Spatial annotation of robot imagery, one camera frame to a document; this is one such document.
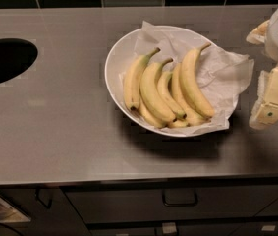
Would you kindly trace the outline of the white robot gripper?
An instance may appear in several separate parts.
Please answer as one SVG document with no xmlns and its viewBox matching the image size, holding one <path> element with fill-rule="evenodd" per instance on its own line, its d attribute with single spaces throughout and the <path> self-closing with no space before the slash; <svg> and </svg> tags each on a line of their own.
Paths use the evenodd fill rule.
<svg viewBox="0 0 278 236">
<path fill-rule="evenodd" d="M 246 37 L 246 42 L 264 44 L 265 53 L 278 62 L 278 8 L 269 21 L 264 21 Z M 278 65 L 270 72 L 261 71 L 258 78 L 257 101 L 251 111 L 249 124 L 263 130 L 278 121 Z"/>
</svg>

